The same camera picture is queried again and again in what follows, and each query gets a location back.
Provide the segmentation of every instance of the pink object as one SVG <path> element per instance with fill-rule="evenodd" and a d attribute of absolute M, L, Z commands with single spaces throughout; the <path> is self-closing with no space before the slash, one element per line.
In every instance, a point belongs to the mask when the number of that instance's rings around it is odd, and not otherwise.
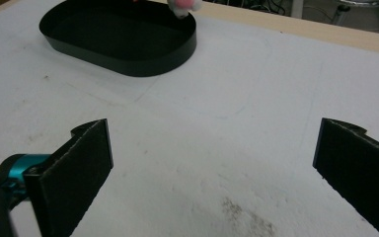
<path fill-rule="evenodd" d="M 193 5 L 193 0 L 175 0 L 175 5 L 178 8 L 190 9 Z"/>

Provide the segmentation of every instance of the gray stain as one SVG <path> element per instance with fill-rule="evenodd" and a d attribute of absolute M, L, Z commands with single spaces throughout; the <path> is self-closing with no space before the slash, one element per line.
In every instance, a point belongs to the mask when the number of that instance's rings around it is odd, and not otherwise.
<path fill-rule="evenodd" d="M 222 202 L 223 213 L 232 226 L 234 236 L 274 237 L 275 226 L 256 213 L 244 210 L 240 205 L 226 197 Z"/>

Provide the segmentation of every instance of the black plate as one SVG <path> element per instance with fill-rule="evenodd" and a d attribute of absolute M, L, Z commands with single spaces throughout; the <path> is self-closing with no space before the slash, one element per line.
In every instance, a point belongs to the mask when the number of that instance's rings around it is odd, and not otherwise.
<path fill-rule="evenodd" d="M 192 15 L 178 20 L 166 4 L 129 0 L 67 0 L 39 29 L 63 53 L 129 76 L 177 68 L 195 51 Z"/>

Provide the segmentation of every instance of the white tabletop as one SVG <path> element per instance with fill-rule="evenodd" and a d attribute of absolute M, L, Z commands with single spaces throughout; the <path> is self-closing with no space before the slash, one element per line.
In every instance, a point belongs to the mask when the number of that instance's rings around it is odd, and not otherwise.
<path fill-rule="evenodd" d="M 57 3 L 0 10 L 0 163 L 107 118 L 114 169 L 73 236 L 379 236 L 312 167 L 321 118 L 379 140 L 378 52 L 197 15 L 189 61 L 132 78 L 51 48 Z"/>

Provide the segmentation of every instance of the white table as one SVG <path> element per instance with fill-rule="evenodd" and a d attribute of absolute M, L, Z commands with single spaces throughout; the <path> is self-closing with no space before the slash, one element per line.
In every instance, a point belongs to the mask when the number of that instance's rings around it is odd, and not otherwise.
<path fill-rule="evenodd" d="M 205 4 L 192 58 L 132 78 L 49 46 L 38 22 L 57 3 L 0 8 L 0 163 L 52 153 L 71 128 L 107 118 L 114 169 L 74 236 L 379 236 L 312 167 L 323 117 L 379 140 L 377 43 L 218 20 Z M 28 202 L 12 217 L 20 236 L 39 236 Z"/>

